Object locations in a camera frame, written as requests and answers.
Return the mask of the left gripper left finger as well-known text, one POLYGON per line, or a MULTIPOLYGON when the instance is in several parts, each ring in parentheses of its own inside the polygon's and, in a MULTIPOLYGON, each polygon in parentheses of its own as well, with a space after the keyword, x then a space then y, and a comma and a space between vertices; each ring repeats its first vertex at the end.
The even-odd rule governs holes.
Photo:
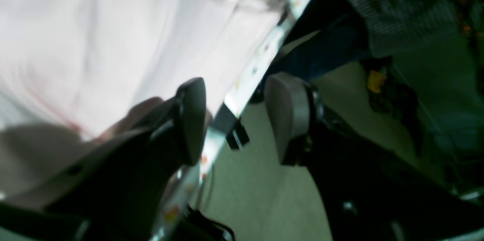
POLYGON ((129 131, 37 188, 1 203, 1 227, 40 241, 148 241, 169 180, 198 164, 204 79, 182 84, 129 131))

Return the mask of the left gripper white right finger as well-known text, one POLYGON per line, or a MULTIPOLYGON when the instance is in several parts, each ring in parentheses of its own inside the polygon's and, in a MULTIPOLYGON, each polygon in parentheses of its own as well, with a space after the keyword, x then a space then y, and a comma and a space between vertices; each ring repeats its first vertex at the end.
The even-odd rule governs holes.
POLYGON ((334 241, 483 240, 483 207, 358 135, 312 84, 272 75, 264 100, 279 162, 308 169, 334 241))

